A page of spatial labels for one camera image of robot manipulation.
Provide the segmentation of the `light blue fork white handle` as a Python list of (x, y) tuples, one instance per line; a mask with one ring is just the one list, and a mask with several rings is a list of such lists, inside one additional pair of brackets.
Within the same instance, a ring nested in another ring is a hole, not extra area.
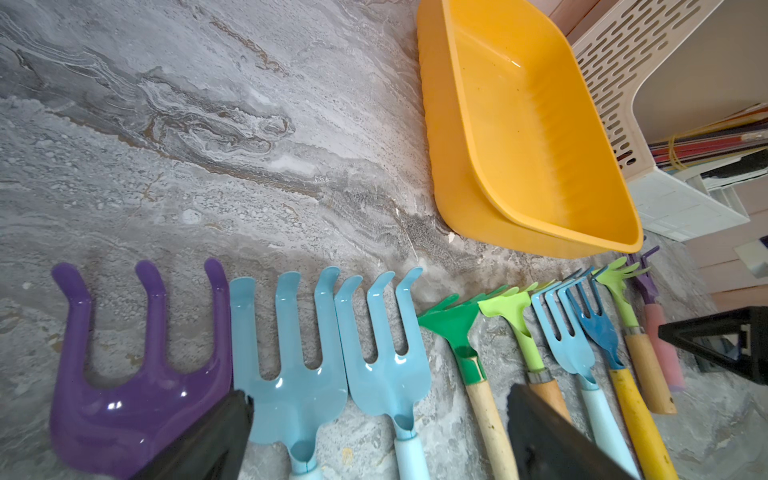
[(394, 446), (401, 479), (430, 477), (420, 437), (415, 430), (414, 404), (431, 388), (431, 372), (411, 295), (413, 283), (423, 269), (411, 269), (395, 288), (408, 351), (394, 349), (384, 288), (395, 276), (392, 271), (377, 277), (367, 292), (377, 359), (365, 361), (353, 308), (353, 296), (362, 282), (359, 275), (347, 278), (334, 297), (338, 330), (350, 395), (357, 407), (372, 416), (388, 415), (395, 428)]

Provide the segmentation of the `light blue trowel white handle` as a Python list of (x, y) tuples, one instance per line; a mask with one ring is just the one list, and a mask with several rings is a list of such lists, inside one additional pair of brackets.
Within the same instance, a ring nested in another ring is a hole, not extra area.
[(568, 300), (557, 296), (582, 281), (575, 272), (563, 280), (539, 289), (531, 296), (536, 318), (557, 363), (577, 376), (597, 446), (633, 479), (640, 473), (617, 425), (603, 390), (592, 375), (595, 355)]

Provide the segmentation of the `light blue fork teal handle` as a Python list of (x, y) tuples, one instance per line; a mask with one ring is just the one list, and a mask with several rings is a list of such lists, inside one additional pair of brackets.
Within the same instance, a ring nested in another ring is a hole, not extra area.
[(274, 380), (259, 372), (255, 317), (255, 279), (230, 282), (230, 310), (234, 387), (253, 400), (254, 420), (249, 440), (286, 446), (291, 479), (321, 479), (316, 460), (319, 428), (335, 421), (348, 399), (334, 287), (340, 275), (336, 266), (325, 268), (317, 281), (314, 303), (321, 342), (322, 363), (316, 369), (304, 364), (297, 294), (301, 275), (279, 276), (275, 294), (281, 370)]

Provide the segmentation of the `dark blue rake yellow handle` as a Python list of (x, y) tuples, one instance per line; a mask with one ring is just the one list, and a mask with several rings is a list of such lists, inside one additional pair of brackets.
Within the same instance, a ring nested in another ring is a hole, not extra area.
[(580, 308), (569, 287), (563, 287), (558, 296), (569, 300), (573, 310), (571, 318), (577, 319), (584, 332), (603, 350), (644, 478), (678, 479), (671, 457), (633, 376), (619, 358), (618, 334), (602, 304), (592, 270), (590, 267), (584, 272), (577, 270), (572, 274), (585, 311)]

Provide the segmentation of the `light green rake wooden handle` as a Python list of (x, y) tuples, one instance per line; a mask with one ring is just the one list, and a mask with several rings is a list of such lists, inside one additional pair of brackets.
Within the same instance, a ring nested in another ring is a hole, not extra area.
[(596, 281), (605, 286), (615, 303), (623, 323), (623, 336), (629, 349), (634, 371), (640, 382), (641, 393), (649, 410), (656, 414), (676, 415), (677, 408), (664, 378), (650, 337), (639, 324), (635, 311), (625, 296), (625, 281), (648, 271), (640, 264), (627, 266), (628, 259), (621, 256), (607, 264)]

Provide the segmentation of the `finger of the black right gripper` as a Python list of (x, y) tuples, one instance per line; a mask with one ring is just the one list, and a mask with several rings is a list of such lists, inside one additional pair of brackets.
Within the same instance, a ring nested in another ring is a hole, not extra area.
[(767, 307), (749, 306), (667, 323), (667, 343), (759, 385), (767, 384)]

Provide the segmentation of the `purple rake pink handle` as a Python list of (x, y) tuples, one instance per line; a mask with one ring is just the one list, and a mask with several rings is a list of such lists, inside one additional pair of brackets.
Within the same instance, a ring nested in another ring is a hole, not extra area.
[(648, 258), (659, 249), (659, 246), (655, 246), (640, 256), (629, 254), (627, 258), (629, 266), (638, 267), (634, 279), (644, 301), (645, 331), (651, 340), (670, 391), (678, 393), (685, 390), (684, 376), (675, 347), (658, 336), (659, 327), (666, 324), (666, 316), (662, 306), (656, 302), (659, 291), (650, 275), (648, 262)]

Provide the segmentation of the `light green rake wood handle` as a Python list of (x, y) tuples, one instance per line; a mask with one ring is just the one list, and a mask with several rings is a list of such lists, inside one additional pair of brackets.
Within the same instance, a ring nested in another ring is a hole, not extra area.
[(533, 282), (525, 289), (513, 287), (504, 293), (480, 301), (478, 306), (484, 316), (501, 316), (510, 324), (527, 367), (528, 386), (545, 403), (571, 423), (572, 420), (559, 385), (550, 370), (544, 365), (537, 345), (524, 320), (524, 310), (531, 305), (531, 294), (539, 290), (538, 282)]

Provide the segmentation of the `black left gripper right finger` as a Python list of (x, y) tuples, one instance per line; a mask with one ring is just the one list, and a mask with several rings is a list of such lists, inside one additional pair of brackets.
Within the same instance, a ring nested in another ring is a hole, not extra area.
[(630, 477), (528, 386), (511, 387), (507, 414), (507, 432), (521, 479)]

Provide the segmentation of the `purple fork pink handle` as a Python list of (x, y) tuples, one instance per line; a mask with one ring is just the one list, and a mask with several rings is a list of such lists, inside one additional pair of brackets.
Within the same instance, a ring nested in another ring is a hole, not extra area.
[(129, 479), (208, 412), (233, 383), (230, 289), (222, 263), (204, 268), (212, 290), (213, 352), (207, 363), (180, 373), (167, 361), (167, 292), (148, 261), (135, 273), (147, 295), (144, 356), (138, 372), (111, 389), (85, 378), (92, 297), (77, 268), (53, 267), (52, 277), (69, 302), (50, 415), (54, 452), (67, 466)]

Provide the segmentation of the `dark green rake wooden handle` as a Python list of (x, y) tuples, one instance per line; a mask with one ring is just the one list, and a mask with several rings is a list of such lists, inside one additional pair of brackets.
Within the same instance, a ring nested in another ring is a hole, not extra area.
[(506, 427), (503, 425), (478, 352), (471, 346), (469, 332), (480, 312), (479, 303), (509, 287), (503, 285), (458, 303), (452, 294), (418, 315), (418, 324), (441, 336), (450, 345), (478, 423), (496, 479), (517, 479), (519, 472)]

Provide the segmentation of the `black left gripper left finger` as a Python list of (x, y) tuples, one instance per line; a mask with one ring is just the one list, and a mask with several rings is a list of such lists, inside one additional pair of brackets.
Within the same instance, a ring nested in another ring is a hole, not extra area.
[(253, 419), (249, 397), (232, 390), (133, 477), (236, 479)]

